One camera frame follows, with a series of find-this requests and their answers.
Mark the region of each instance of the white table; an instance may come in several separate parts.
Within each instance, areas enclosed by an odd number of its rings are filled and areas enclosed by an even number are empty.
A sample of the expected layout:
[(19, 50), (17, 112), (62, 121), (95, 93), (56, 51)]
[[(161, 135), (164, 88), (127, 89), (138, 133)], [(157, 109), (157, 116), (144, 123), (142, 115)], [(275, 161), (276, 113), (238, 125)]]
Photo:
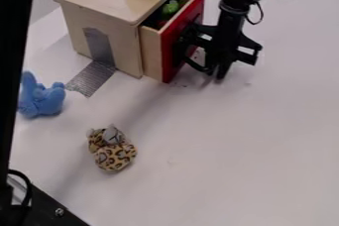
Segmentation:
[[(219, 0), (206, 1), (215, 23)], [(55, 118), (18, 116), (11, 167), (93, 226), (337, 226), (339, 0), (263, 8), (245, 28), (264, 45), (255, 67), (236, 63), (221, 84), (189, 67), (171, 85), (117, 72), (89, 99), (69, 92)], [(31, 27), (25, 67), (43, 83), (88, 62), (60, 10)], [(110, 123), (139, 148), (115, 175), (85, 139)]]

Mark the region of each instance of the red drawer front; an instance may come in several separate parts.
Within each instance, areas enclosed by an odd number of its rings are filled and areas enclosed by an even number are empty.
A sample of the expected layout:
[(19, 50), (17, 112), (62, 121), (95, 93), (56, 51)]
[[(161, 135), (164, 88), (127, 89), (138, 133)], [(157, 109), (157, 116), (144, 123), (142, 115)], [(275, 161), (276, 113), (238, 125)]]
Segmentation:
[(172, 61), (172, 46), (177, 41), (181, 31), (195, 19), (202, 23), (204, 0), (194, 0), (162, 33), (163, 82), (169, 83), (182, 67), (174, 67)]

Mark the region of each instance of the drawer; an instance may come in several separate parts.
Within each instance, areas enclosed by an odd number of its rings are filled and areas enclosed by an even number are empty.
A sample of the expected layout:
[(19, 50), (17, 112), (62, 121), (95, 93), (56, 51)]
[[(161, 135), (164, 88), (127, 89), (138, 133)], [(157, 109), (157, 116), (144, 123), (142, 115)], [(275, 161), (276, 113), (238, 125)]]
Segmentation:
[(190, 22), (201, 23), (203, 19), (204, 0), (182, 1), (185, 4), (160, 29), (147, 21), (139, 28), (144, 75), (161, 82), (170, 82), (181, 68), (174, 67), (172, 59), (172, 46), (180, 32)]

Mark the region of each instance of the black cable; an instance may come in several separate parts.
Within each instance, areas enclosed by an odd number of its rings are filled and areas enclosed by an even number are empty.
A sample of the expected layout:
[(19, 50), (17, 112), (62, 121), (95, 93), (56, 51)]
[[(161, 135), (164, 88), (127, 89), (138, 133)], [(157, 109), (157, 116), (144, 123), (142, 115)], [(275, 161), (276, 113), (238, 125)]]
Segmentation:
[(246, 20), (247, 20), (250, 24), (252, 24), (252, 25), (260, 24), (260, 23), (263, 21), (263, 19), (264, 19), (264, 11), (263, 11), (263, 9), (262, 9), (262, 6), (260, 5), (260, 3), (259, 3), (258, 1), (256, 2), (256, 5), (258, 6), (259, 11), (260, 11), (260, 19), (259, 19), (259, 21), (258, 21), (258, 22), (252, 22), (252, 21), (250, 20), (250, 18), (249, 18), (248, 16), (246, 16)]
[(33, 196), (33, 188), (30, 180), (21, 172), (14, 170), (14, 169), (9, 169), (8, 174), (15, 175), (22, 179), (26, 185), (26, 195), (21, 202), (20, 205), (12, 205), (11, 206), (11, 212), (13, 212), (16, 216), (14, 218), (15, 220), (15, 225), (16, 226), (21, 226), (23, 225), (28, 212), (30, 211), (31, 207), (29, 206), (30, 201), (32, 200)]

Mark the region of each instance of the wooden box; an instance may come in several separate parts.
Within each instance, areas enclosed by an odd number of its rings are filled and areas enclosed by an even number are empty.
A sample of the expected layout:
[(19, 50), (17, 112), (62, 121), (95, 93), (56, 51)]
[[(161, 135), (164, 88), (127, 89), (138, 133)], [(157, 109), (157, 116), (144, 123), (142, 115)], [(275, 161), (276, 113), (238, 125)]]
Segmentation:
[(55, 0), (62, 8), (74, 49), (143, 75), (139, 25), (167, 0)]
[(180, 32), (192, 21), (201, 23), (204, 0), (183, 0), (185, 5), (159, 30), (140, 26), (144, 75), (170, 82), (180, 66), (173, 65), (173, 44)]

